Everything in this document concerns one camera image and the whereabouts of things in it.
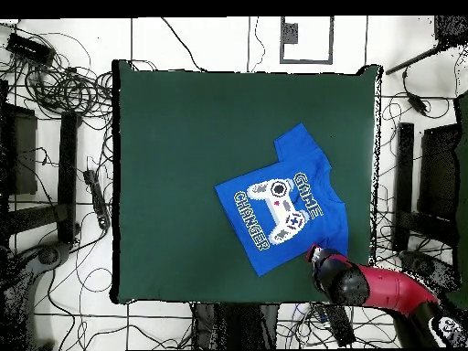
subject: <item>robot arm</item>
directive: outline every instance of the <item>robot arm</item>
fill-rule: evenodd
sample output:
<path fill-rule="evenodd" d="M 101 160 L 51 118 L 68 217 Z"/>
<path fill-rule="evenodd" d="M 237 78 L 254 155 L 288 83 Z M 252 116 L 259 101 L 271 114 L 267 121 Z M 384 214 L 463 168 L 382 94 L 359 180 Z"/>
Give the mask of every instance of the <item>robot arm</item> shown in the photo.
<path fill-rule="evenodd" d="M 447 316 L 439 299 L 408 275 L 357 265 L 336 250 L 313 245 L 307 260 L 314 266 L 314 284 L 336 304 L 381 308 L 400 326 L 411 326 L 421 346 L 468 346 L 462 325 Z"/>

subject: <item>tile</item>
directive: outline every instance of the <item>tile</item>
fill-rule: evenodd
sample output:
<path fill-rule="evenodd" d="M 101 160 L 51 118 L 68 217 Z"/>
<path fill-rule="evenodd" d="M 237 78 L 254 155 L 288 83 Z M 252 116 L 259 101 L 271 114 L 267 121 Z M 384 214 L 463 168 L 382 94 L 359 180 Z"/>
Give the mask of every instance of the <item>tile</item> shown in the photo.
<path fill-rule="evenodd" d="M 168 17 L 166 20 L 190 49 L 200 68 L 246 70 L 247 17 Z M 133 20 L 133 59 L 150 60 L 163 70 L 197 71 L 189 53 L 159 17 Z"/>
<path fill-rule="evenodd" d="M 434 48 L 433 16 L 370 16 L 367 40 L 367 63 L 378 63 L 384 70 Z M 426 58 L 408 70 L 407 88 L 420 96 L 454 96 L 454 65 L 458 48 L 451 48 Z M 400 70 L 384 76 L 382 94 L 404 91 Z M 466 90 L 466 82 L 460 90 Z"/>
<path fill-rule="evenodd" d="M 258 24 L 257 17 L 251 17 L 250 69 L 260 62 L 255 71 L 356 74 L 364 66 L 365 16 L 335 16 L 333 65 L 280 64 L 280 30 L 281 18 L 279 16 L 260 16 Z M 264 55 L 261 44 L 265 47 Z"/>
<path fill-rule="evenodd" d="M 60 344 L 72 327 L 72 323 L 71 317 L 68 316 L 36 315 L 37 341 L 53 339 L 55 341 L 54 350 L 59 350 Z M 83 336 L 82 327 L 85 327 L 85 336 Z M 87 351 L 123 351 L 125 350 L 126 332 L 125 319 L 83 318 L 81 325 L 81 320 L 77 317 L 70 334 L 63 342 L 62 351 L 82 351 L 78 342 L 79 337 L 81 345 L 86 347 Z"/>
<path fill-rule="evenodd" d="M 25 19 L 20 27 L 48 40 L 71 66 L 96 74 L 110 71 L 113 59 L 130 57 L 128 18 Z"/>
<path fill-rule="evenodd" d="M 131 303 L 130 314 L 132 316 L 192 316 L 188 303 L 166 303 L 157 301 L 137 301 Z"/>
<path fill-rule="evenodd" d="M 191 334 L 191 320 L 181 319 L 150 319 L 132 318 L 130 350 L 165 349 L 165 347 L 177 347 L 182 339 Z"/>
<path fill-rule="evenodd" d="M 309 303 L 283 303 L 278 311 L 278 320 L 291 321 L 299 320 L 309 311 Z"/>

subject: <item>floor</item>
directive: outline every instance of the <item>floor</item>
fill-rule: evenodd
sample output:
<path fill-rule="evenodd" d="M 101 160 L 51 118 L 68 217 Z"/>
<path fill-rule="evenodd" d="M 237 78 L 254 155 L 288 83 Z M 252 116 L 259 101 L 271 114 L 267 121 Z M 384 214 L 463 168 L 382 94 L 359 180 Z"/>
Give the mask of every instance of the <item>floor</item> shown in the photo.
<path fill-rule="evenodd" d="M 288 23 L 298 21 L 306 26 L 313 21 L 286 18 Z M 193 54 L 194 61 L 207 70 L 225 71 L 281 71 L 281 72 L 340 72 L 356 73 L 364 64 L 380 64 L 384 69 L 399 64 L 421 51 L 434 47 L 433 16 L 336 16 L 333 65 L 279 63 L 279 17 L 228 17 L 228 18 L 168 18 L 174 31 Z M 103 74 L 111 70 L 113 59 L 134 59 L 152 61 L 158 69 L 196 69 L 187 51 L 177 41 L 168 25 L 160 18 L 137 19 L 25 19 L 19 28 L 35 34 L 42 34 L 66 58 L 70 66 L 77 67 L 81 74 Z M 9 28 L 0 26 L 0 46 L 5 47 Z M 455 84 L 460 94 L 468 88 L 468 77 L 460 60 L 460 48 L 450 49 L 436 57 L 427 58 L 412 66 L 408 71 L 407 87 L 420 96 L 455 97 Z M 0 61 L 9 60 L 8 52 L 0 49 Z M 139 69 L 149 69 L 145 62 L 134 62 Z M 18 105 L 37 111 L 37 117 L 45 119 L 35 103 L 25 101 L 27 91 L 21 86 L 9 95 L 9 100 Z M 409 109 L 406 99 L 399 98 L 403 91 L 401 71 L 384 76 L 382 83 L 382 107 L 393 98 L 391 109 L 382 112 L 382 153 L 380 156 L 378 208 L 379 265 L 397 270 L 396 262 L 386 242 L 389 228 L 385 211 L 392 209 L 392 182 L 395 157 L 390 146 L 395 121 L 414 122 L 414 157 L 420 154 L 420 138 L 425 129 L 455 122 L 451 100 L 430 99 L 431 115 L 444 114 L 440 119 L 429 119 Z M 78 139 L 78 168 L 96 167 L 100 158 L 105 130 L 99 130 L 106 122 L 101 118 L 87 120 L 82 125 Z M 37 128 L 37 146 L 47 150 L 53 162 L 59 159 L 59 121 L 42 120 Z M 37 151 L 36 160 L 44 159 L 44 152 Z M 415 160 L 413 186 L 418 186 L 419 160 Z M 112 162 L 106 163 L 107 174 L 101 174 L 101 187 L 107 187 L 105 199 L 112 199 Z M 51 165 L 37 163 L 37 174 L 44 183 L 53 201 L 57 200 L 58 169 Z M 413 204 L 418 197 L 413 190 Z M 11 208 L 38 206 L 37 202 L 47 201 L 40 185 L 34 196 L 11 197 Z M 92 212 L 90 193 L 78 181 L 77 220 L 82 221 L 81 245 L 93 242 L 100 234 Z M 47 239 L 54 239 L 54 225 L 20 233 L 10 240 L 10 248 L 18 251 L 36 245 L 47 233 Z M 411 238 L 415 247 L 420 239 Z M 451 262 L 449 250 L 437 241 L 424 246 L 425 250 L 441 253 L 443 260 Z M 145 350 L 164 348 L 179 343 L 187 337 L 191 325 L 189 306 L 183 303 L 135 302 L 129 305 L 115 305 L 109 299 L 112 270 L 112 233 L 88 248 L 73 254 L 57 269 L 51 297 L 53 301 L 76 322 L 72 325 L 69 314 L 54 307 L 47 298 L 52 280 L 49 272 L 42 277 L 37 287 L 35 322 L 39 339 L 54 339 L 55 349 L 62 350 Z M 303 323 L 308 304 L 283 304 L 278 324 L 279 348 L 297 348 L 299 342 L 290 338 L 291 330 L 301 333 L 302 345 L 307 348 L 338 348 L 330 337 L 326 324 L 310 326 Z M 392 321 L 378 310 L 348 309 L 353 318 L 356 347 L 398 347 Z"/>

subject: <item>table surface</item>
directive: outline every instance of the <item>table surface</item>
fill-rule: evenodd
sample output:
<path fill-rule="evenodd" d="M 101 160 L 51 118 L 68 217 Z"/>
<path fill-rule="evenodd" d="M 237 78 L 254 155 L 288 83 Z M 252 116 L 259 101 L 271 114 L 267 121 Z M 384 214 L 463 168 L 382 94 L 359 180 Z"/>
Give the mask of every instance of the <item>table surface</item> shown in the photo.
<path fill-rule="evenodd" d="M 366 263 L 379 69 L 355 76 L 150 72 L 120 62 L 119 302 L 323 300 L 303 255 L 257 276 L 214 190 L 276 163 L 273 140 L 298 122 L 333 167 L 349 258 Z"/>

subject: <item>black metal stand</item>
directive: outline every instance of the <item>black metal stand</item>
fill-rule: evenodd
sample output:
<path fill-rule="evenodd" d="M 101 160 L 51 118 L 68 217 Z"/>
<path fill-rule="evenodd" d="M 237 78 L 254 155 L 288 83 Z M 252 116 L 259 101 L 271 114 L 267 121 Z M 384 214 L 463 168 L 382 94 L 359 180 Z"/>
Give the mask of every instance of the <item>black metal stand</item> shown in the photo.
<path fill-rule="evenodd" d="M 453 247 L 459 238 L 455 222 L 420 212 L 411 212 L 413 143 L 414 125 L 402 122 L 397 129 L 391 248 L 394 251 L 406 250 L 411 230 Z"/>
<path fill-rule="evenodd" d="M 15 187 L 16 148 L 15 119 L 6 104 L 7 91 L 7 82 L 0 80 L 0 351 L 33 350 L 37 346 L 32 336 L 31 312 L 37 281 L 67 260 L 79 232 L 75 202 L 77 130 L 81 118 L 75 112 L 61 115 L 57 205 L 8 211 L 8 198 Z M 11 235 L 54 222 L 58 243 L 9 257 Z"/>

